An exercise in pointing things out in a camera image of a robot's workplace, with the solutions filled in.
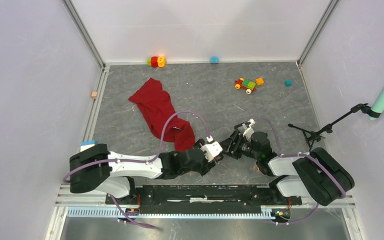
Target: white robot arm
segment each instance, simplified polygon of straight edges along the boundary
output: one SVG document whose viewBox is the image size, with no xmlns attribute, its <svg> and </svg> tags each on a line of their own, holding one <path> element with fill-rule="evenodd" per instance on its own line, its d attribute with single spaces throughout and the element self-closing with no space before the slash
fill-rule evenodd
<svg viewBox="0 0 384 240">
<path fill-rule="evenodd" d="M 108 151 L 106 144 L 93 142 L 82 146 L 80 153 L 70 158 L 71 170 L 97 160 L 111 161 L 73 173 L 70 190 L 72 193 L 98 190 L 123 198 L 131 191 L 131 183 L 127 177 L 174 179 L 190 171 L 204 175 L 215 166 L 216 161 L 221 160 L 222 151 L 220 144 L 211 136 L 206 141 L 200 139 L 193 148 L 184 152 L 163 152 L 158 157 L 124 155 Z"/>
</svg>

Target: white enclosure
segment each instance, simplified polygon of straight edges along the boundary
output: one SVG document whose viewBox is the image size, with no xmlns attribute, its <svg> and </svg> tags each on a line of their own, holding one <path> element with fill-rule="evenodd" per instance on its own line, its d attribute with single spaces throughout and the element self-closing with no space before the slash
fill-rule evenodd
<svg viewBox="0 0 384 240">
<path fill-rule="evenodd" d="M 303 74 L 322 125 L 358 103 L 372 105 L 384 86 L 384 1 L 341 1 Z M 384 239 L 384 112 L 375 121 L 349 116 L 325 143 L 354 177 L 351 192 L 367 239 Z"/>
<path fill-rule="evenodd" d="M 44 238 L 99 74 L 61 1 L 0 1 L 0 240 Z"/>
<path fill-rule="evenodd" d="M 73 0 L 107 63 L 295 61 L 329 0 Z"/>
<path fill-rule="evenodd" d="M 74 3 L 81 20 L 63 2 Z M 158 55 L 168 63 L 297 61 L 332 2 L 0 1 L 0 239 L 46 235 L 93 112 L 91 92 L 106 79 L 94 56 L 108 66 Z M 299 66 L 322 126 L 373 104 L 384 85 L 384 1 L 339 1 Z M 384 113 L 376 121 L 353 114 L 325 135 L 354 177 L 366 238 L 384 239 Z"/>
</svg>

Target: blue toy block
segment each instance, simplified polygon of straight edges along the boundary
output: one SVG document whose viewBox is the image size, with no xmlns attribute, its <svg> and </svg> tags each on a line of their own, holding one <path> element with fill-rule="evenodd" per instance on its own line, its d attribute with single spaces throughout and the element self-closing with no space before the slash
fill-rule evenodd
<svg viewBox="0 0 384 240">
<path fill-rule="evenodd" d="M 292 85 L 292 81 L 291 80 L 286 80 L 285 81 L 285 87 L 290 87 Z"/>
<path fill-rule="evenodd" d="M 216 56 L 212 56 L 212 57 L 209 59 L 209 63 L 210 63 L 210 64 L 218 64 L 218 63 L 219 63 L 219 58 L 216 57 Z"/>
<path fill-rule="evenodd" d="M 92 141 L 84 141 L 80 144 L 80 146 L 86 146 L 86 145 L 91 145 L 91 144 L 97 144 L 98 142 L 95 140 Z"/>
</svg>

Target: green lego brick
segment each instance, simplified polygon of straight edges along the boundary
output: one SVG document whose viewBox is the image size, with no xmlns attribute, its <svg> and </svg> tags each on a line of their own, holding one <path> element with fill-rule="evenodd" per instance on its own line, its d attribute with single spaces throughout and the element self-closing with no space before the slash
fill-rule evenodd
<svg viewBox="0 0 384 240">
<path fill-rule="evenodd" d="M 242 86 L 248 88 L 248 85 L 250 84 L 250 81 L 248 79 L 244 79 L 242 82 Z"/>
<path fill-rule="evenodd" d="M 256 83 L 251 81 L 249 84 L 248 84 L 248 88 L 253 90 L 254 88 L 256 87 Z"/>
</svg>

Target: toy car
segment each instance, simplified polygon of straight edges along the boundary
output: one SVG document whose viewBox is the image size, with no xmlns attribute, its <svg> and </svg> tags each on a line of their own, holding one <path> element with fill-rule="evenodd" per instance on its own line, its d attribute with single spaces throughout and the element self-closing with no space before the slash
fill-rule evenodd
<svg viewBox="0 0 384 240">
<path fill-rule="evenodd" d="M 245 92 L 247 94 L 251 94 L 252 92 L 257 90 L 256 83 L 248 79 L 239 78 L 234 83 L 236 84 L 234 86 L 235 89 L 246 89 Z"/>
</svg>

